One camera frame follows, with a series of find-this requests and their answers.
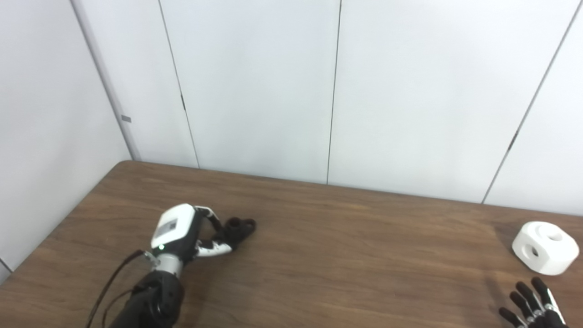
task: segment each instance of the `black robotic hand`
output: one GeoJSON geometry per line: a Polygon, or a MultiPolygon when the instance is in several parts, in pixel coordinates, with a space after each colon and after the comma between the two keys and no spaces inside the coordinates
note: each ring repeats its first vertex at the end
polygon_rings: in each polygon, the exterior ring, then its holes
{"type": "Polygon", "coordinates": [[[543,281],[535,277],[532,286],[540,300],[524,282],[516,284],[518,292],[510,293],[510,299],[520,309],[525,320],[507,308],[500,308],[500,315],[515,328],[568,328],[553,294],[543,281]]]}

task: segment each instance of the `silver metal cylinder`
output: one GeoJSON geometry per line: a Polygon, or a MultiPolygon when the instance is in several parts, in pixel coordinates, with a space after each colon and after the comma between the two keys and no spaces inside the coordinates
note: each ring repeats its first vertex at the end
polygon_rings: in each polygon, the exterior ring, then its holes
{"type": "Polygon", "coordinates": [[[180,272],[182,272],[182,261],[178,256],[174,254],[163,253],[157,257],[159,263],[154,267],[156,271],[166,271],[168,273],[174,274],[177,278],[180,278],[180,272]]]}

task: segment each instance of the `white robotic hand casing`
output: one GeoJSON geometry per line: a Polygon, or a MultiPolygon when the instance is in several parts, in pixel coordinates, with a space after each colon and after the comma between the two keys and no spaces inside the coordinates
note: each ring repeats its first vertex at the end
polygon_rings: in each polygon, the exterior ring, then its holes
{"type": "Polygon", "coordinates": [[[192,224],[195,211],[195,208],[190,204],[180,204],[162,213],[150,243],[152,248],[160,247],[160,245],[186,236],[192,224]]]}

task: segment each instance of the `black fingertip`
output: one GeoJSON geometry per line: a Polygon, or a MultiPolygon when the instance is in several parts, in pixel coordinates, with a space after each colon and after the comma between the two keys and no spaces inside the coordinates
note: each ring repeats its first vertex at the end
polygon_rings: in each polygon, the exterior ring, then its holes
{"type": "Polygon", "coordinates": [[[524,297],[520,296],[520,294],[517,292],[510,293],[510,299],[514,302],[514,304],[516,304],[517,307],[519,307],[521,309],[524,306],[527,306],[526,299],[524,299],[524,297]]]}
{"type": "Polygon", "coordinates": [[[542,310],[540,308],[539,302],[536,300],[535,293],[524,282],[517,282],[516,289],[526,299],[532,310],[542,310]]]}
{"type": "Polygon", "coordinates": [[[514,314],[514,312],[508,310],[507,308],[504,307],[500,308],[498,310],[498,313],[500,314],[500,316],[506,319],[506,321],[512,323],[514,327],[519,328],[520,326],[523,326],[522,321],[518,318],[518,316],[514,314]]]}
{"type": "Polygon", "coordinates": [[[539,277],[534,277],[531,280],[532,286],[535,288],[536,292],[539,293],[540,298],[544,304],[551,304],[549,296],[549,287],[540,279],[539,277]]]}

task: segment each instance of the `robotic hand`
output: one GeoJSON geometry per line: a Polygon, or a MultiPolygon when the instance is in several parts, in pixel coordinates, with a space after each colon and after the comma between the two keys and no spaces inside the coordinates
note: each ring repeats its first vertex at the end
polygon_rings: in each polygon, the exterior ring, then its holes
{"type": "MultiPolygon", "coordinates": [[[[254,231],[253,219],[231,218],[223,226],[208,207],[181,204],[164,212],[152,237],[151,253],[137,251],[133,255],[133,258],[146,255],[153,264],[152,271],[131,290],[130,299],[110,328],[171,328],[178,320],[184,297],[179,281],[182,268],[196,257],[218,256],[236,250],[254,231]],[[205,219],[216,231],[211,240],[198,239],[205,219]]],[[[132,256],[118,268],[108,285],[131,259],[132,256]]],[[[91,325],[106,289],[98,298],[86,327],[91,325]]]]}
{"type": "Polygon", "coordinates": [[[522,281],[516,284],[520,294],[515,291],[510,293],[510,299],[521,310],[526,322],[507,308],[500,308],[500,315],[515,328],[568,328],[546,284],[538,277],[533,278],[531,283],[542,302],[522,281]]]}

